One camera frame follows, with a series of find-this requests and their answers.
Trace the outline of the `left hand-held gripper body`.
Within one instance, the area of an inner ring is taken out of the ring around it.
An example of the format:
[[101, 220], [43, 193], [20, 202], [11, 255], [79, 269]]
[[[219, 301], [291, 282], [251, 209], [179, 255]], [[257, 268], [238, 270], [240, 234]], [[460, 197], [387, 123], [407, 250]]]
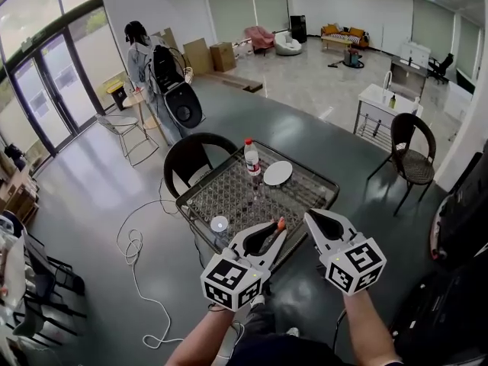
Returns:
[[269, 268], [253, 265], [249, 258], [225, 248], [207, 264], [201, 274], [201, 287], [209, 301], [237, 312], [262, 292], [270, 277]]

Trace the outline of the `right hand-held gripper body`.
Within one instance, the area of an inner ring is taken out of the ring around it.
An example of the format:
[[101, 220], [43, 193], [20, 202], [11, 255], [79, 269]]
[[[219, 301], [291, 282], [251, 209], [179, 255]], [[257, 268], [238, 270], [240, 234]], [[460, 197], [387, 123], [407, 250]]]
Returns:
[[350, 242], [329, 241], [331, 255], [320, 258], [326, 268], [325, 279], [344, 294], [356, 294], [370, 287], [380, 277], [386, 257], [373, 238], [362, 233]]

